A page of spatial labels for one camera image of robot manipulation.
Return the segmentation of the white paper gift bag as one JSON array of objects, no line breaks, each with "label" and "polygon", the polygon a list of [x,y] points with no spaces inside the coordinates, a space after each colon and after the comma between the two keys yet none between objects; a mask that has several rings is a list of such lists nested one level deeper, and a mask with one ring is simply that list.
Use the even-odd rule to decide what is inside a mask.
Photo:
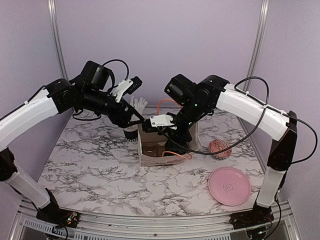
[{"label": "white paper gift bag", "polygon": [[177,113],[147,118],[137,127],[138,156],[142,167],[175,165],[191,158],[201,148],[198,121],[206,113],[197,104],[187,104]]}]

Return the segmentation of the brown cardboard cup carrier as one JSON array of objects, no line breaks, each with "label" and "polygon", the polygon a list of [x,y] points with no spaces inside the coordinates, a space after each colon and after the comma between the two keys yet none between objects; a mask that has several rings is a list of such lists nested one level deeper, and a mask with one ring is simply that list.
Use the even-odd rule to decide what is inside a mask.
[{"label": "brown cardboard cup carrier", "polygon": [[149,157],[162,157],[165,150],[164,142],[146,142],[142,144],[142,153]]}]

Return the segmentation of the black paper coffee cup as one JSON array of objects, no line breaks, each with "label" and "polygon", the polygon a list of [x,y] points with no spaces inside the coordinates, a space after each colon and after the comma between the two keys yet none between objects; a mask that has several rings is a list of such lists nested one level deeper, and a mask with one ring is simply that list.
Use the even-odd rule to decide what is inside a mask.
[{"label": "black paper coffee cup", "polygon": [[179,155],[184,155],[188,152],[188,144],[184,140],[177,141],[177,144],[173,143],[171,140],[167,140],[165,143],[165,150]]}]

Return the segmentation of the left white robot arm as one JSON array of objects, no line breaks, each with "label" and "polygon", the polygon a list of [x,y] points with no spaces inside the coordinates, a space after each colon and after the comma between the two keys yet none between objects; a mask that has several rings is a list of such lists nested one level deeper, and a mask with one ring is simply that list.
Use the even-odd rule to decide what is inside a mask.
[{"label": "left white robot arm", "polygon": [[143,122],[143,117],[123,97],[132,94],[142,85],[135,76],[112,86],[106,92],[102,79],[88,81],[78,76],[72,80],[58,79],[42,86],[29,100],[0,119],[0,180],[34,204],[40,220],[73,225],[79,213],[62,209],[53,193],[37,183],[15,159],[10,146],[20,137],[30,145],[31,134],[43,130],[43,122],[70,109],[88,110],[112,124],[127,128]]}]

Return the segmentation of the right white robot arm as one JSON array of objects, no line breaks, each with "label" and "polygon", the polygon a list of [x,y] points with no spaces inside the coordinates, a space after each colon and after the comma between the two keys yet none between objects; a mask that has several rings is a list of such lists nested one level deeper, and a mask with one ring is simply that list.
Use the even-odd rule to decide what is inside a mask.
[{"label": "right white robot arm", "polygon": [[298,118],[293,111],[283,111],[240,89],[217,75],[209,75],[195,83],[178,74],[165,87],[165,92],[181,109],[178,113],[154,115],[142,129],[165,137],[165,148],[175,153],[194,153],[191,127],[215,110],[230,113],[251,125],[246,138],[251,139],[264,162],[264,179],[251,210],[235,213],[232,223],[258,224],[272,219],[272,204],[282,188],[287,172],[294,163],[298,138]]}]

